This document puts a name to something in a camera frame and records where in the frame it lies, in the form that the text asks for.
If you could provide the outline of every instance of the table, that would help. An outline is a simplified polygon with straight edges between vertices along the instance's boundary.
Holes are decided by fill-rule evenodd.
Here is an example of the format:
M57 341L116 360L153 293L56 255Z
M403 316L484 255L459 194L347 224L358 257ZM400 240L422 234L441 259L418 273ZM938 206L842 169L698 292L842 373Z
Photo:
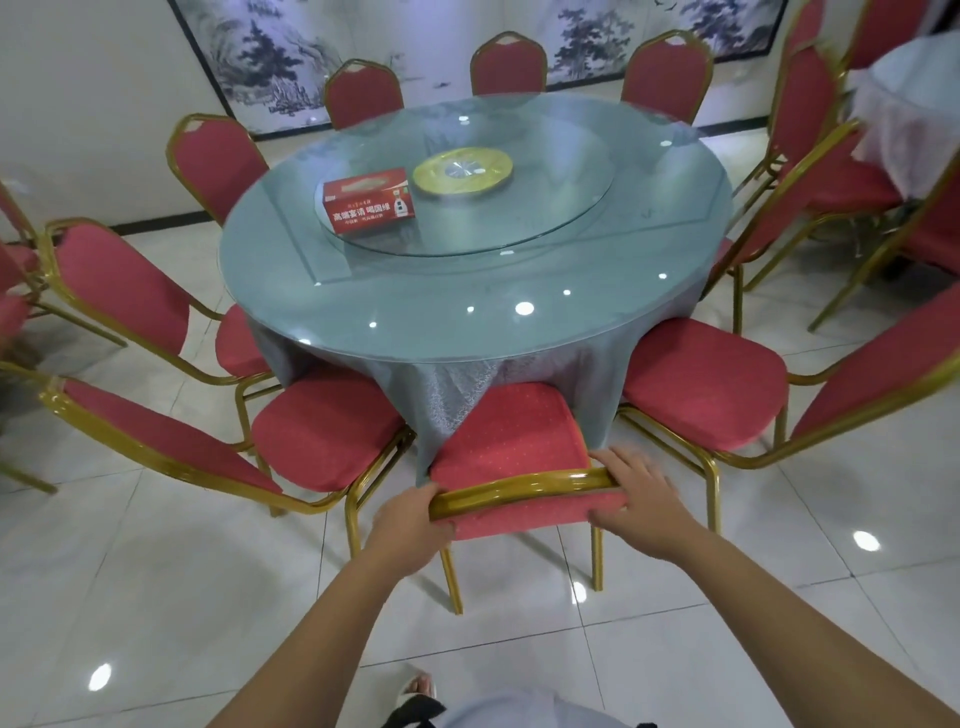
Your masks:
M854 156L882 166L905 199L926 197L960 149L960 31L877 61L858 82L852 116L869 124Z
M411 184L415 218L332 232L324 182L410 176L462 147L505 152L512 177L457 199ZM285 160L230 213L220 266L280 382L317 357L371 376L418 433L423 477L496 384L553 384L602 447L631 351L692 311L731 213L724 168L685 124L572 93L488 96L398 111Z

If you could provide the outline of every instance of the white tile floor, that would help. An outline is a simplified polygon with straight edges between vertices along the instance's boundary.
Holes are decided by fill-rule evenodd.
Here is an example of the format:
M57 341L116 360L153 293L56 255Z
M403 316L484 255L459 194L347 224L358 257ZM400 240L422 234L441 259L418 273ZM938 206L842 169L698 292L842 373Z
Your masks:
M735 182L762 133L708 141ZM226 309L213 224L132 242L187 289ZM817 334L806 325L852 266L846 245L811 242L746 303L746 334L814 372L944 285L912 270L859 294ZM727 327L726 283L698 308ZM187 353L215 368L215 328L192 322ZM72 373L227 440L231 392L198 384L135 347L59 321L30 326L44 368ZM796 417L812 392L795 391ZM202 726L279 644L344 564L340 508L270 519L133 463L55 421L7 386L0 453L59 483L54 497L0 482L0 728ZM724 471L726 535L803 598L960 709L960 388L766 471ZM617 425L614 441L633 442ZM703 488L664 463L703 517ZM375 500L412 482L402 462ZM375 508L362 513L369 523ZM854 531L880 549L865 551ZM786 725L720 618L682 573L606 548L607 589L590 590L585 525L455 548L467 613L446 603L439 563L391 597L341 726L386 715L414 666L456 702L515 685L552 688L628 724ZM110 665L107 683L90 677Z

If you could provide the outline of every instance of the white tablecloth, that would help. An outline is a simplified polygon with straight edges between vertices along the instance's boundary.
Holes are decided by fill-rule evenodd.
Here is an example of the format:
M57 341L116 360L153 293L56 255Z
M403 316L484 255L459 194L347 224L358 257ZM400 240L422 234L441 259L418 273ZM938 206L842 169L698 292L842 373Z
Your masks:
M904 198L926 197L960 148L960 31L895 48L857 81L869 125L854 156L883 167Z

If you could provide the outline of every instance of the black baseboard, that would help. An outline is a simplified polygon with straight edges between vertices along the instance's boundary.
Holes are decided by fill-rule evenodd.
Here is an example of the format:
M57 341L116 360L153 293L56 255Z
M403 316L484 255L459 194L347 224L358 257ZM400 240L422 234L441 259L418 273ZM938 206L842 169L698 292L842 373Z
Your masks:
M697 127L697 131L701 136L720 136L725 133L765 129L766 126L767 117L757 116L753 119L738 119L736 121L725 121L721 124L709 124L705 127ZM180 215L155 217L151 220L138 220L135 223L121 223L120 225L111 226L110 229L118 235L136 235L139 232L162 231L168 228L182 228L186 225L208 223L212 219L209 213L198 210L197 212L184 212Z

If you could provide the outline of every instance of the red gift box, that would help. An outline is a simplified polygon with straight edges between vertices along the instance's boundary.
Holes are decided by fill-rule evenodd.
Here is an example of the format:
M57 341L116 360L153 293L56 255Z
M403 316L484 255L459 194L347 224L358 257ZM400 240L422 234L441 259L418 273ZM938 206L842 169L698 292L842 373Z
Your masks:
M397 167L324 182L324 209L338 234L413 217L407 172Z

